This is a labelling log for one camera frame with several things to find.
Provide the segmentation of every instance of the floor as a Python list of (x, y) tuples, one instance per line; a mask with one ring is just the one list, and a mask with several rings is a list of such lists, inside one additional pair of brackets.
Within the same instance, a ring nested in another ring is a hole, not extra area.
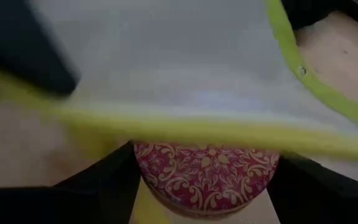
[[(297, 38), (305, 60), (320, 79), (358, 101), (358, 23), (334, 12), (325, 20), (299, 31)], [(87, 159), (76, 149), (58, 122), (42, 120), (34, 111), (0, 102), (0, 187), (53, 185), (96, 161)], [(358, 180), (358, 164), (316, 159)], [(202, 223), (171, 213), (168, 217), (173, 223)], [(264, 192), (240, 213), (216, 223), (279, 221), (269, 195)]]

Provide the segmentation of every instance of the metal grommet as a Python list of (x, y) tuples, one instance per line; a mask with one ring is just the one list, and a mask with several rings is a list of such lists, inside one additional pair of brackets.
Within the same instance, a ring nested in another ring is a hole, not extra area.
[(308, 71), (306, 71), (306, 69), (303, 66), (299, 66), (298, 67), (298, 74), (303, 77), (303, 76), (308, 74)]

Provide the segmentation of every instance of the gold floral pattern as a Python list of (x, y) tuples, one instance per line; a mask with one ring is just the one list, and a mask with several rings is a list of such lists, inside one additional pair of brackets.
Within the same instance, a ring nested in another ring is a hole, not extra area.
[(245, 207), (273, 177), (279, 155), (215, 145), (136, 142), (148, 186), (181, 214), (217, 217)]

